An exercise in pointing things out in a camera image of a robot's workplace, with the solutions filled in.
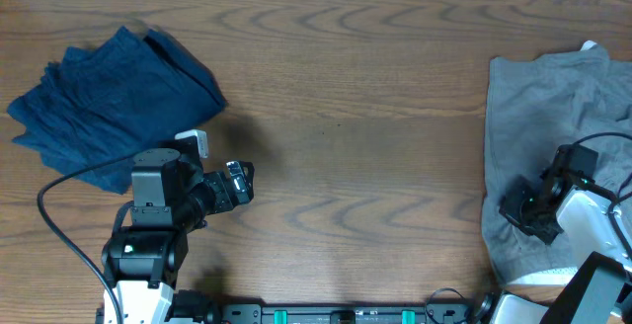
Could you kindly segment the grey shorts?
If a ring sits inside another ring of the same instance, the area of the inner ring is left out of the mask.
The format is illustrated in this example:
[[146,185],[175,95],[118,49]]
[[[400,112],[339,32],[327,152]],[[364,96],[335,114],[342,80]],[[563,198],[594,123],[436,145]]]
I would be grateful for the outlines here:
[[599,154],[596,182],[630,190],[631,64],[588,40],[530,62],[490,63],[482,236],[500,284],[564,285],[577,267],[566,235],[545,245],[499,214],[511,181],[536,183],[557,148],[582,137]]

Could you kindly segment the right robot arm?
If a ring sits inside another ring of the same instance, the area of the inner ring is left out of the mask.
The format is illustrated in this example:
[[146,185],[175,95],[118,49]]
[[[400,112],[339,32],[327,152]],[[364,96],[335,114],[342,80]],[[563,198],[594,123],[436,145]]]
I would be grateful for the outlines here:
[[631,322],[631,236],[615,212],[616,195],[586,178],[569,175],[556,220],[579,263],[558,297],[545,307],[503,294],[491,316],[496,324],[605,323],[612,315]]

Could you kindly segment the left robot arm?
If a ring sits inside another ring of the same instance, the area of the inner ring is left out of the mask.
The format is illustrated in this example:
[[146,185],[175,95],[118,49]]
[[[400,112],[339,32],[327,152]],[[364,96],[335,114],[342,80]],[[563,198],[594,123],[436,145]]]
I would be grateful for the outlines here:
[[133,200],[118,214],[102,263],[108,285],[99,323],[218,323],[221,314],[204,294],[177,290],[189,252],[188,236],[206,217],[254,197],[252,163],[231,161],[206,173],[199,155],[155,148],[133,158]]

